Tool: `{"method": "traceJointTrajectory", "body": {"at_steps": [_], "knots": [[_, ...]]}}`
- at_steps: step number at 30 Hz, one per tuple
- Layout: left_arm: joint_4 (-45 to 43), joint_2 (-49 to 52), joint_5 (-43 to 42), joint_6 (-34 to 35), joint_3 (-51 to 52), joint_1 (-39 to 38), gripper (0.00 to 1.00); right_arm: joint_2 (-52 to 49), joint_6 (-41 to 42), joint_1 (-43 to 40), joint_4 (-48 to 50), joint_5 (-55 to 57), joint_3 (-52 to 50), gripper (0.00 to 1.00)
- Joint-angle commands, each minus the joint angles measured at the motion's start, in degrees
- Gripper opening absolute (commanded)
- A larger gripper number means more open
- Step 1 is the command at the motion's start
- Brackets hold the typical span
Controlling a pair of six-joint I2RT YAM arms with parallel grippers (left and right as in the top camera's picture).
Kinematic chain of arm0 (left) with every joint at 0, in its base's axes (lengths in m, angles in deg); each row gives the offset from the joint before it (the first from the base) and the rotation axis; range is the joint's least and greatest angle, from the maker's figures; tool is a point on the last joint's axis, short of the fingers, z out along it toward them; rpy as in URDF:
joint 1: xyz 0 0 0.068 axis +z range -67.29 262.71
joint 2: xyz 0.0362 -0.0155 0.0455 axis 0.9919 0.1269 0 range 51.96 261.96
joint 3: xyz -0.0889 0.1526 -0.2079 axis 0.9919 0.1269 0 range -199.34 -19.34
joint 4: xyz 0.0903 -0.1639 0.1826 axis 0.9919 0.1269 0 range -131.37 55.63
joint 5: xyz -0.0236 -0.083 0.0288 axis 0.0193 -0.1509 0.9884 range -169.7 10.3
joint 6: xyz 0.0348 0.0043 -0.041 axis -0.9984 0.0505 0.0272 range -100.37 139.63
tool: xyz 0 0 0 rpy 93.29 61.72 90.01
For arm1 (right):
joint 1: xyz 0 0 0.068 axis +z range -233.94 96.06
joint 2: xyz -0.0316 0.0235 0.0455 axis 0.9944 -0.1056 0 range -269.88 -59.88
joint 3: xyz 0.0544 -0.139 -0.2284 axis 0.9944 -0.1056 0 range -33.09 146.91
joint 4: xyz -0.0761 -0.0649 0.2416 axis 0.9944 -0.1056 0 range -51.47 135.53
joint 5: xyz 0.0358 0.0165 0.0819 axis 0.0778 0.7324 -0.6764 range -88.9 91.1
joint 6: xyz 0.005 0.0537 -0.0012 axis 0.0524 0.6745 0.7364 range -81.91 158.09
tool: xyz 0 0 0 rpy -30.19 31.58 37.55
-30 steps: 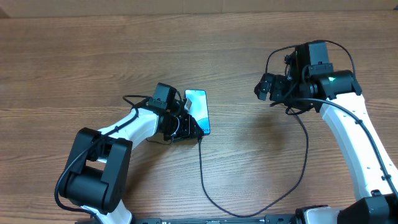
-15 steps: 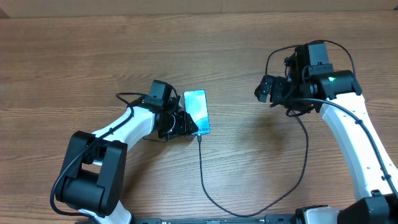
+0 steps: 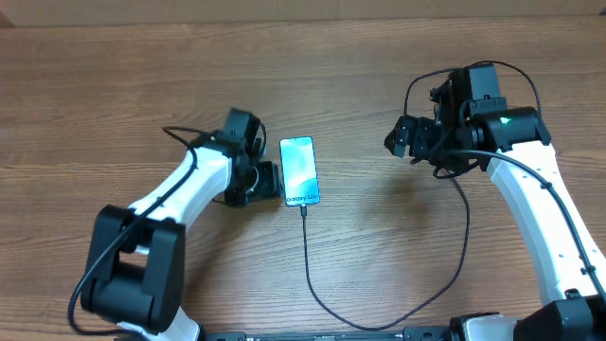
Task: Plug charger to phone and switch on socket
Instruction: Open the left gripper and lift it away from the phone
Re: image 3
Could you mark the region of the blue Samsung Galaxy smartphone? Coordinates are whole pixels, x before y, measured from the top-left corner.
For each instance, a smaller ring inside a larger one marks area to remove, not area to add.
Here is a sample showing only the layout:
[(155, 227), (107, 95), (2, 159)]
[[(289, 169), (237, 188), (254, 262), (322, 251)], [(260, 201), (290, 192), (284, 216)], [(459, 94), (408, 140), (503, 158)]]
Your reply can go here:
[(320, 203), (313, 140), (310, 136), (282, 139), (279, 142), (286, 206)]

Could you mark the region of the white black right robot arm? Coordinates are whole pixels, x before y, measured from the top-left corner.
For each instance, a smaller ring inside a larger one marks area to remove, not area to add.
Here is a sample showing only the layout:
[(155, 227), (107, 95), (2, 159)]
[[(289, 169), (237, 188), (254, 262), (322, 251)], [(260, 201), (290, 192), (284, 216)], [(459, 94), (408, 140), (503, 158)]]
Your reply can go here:
[(536, 272), (542, 306), (523, 318), (499, 313), (454, 317), (441, 327), (408, 328), (408, 340), (602, 340), (605, 257), (586, 228), (559, 170), (541, 105), (509, 107), (497, 61), (447, 69), (430, 92), (433, 117), (403, 113), (384, 140), (393, 155), (434, 166), (455, 180), (480, 169), (506, 200)]

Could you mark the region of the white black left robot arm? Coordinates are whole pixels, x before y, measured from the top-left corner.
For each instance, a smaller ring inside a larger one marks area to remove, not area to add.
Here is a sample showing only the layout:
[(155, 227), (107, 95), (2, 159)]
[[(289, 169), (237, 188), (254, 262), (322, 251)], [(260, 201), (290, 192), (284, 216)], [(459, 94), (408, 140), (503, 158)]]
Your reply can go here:
[(210, 203), (233, 208), (279, 197), (276, 164), (266, 161), (266, 128), (233, 108), (223, 127), (195, 130), (182, 163), (156, 189), (127, 207), (99, 213), (84, 273), (67, 320), (80, 335), (78, 307), (115, 324), (117, 340), (203, 340), (205, 329), (182, 306), (186, 236)]

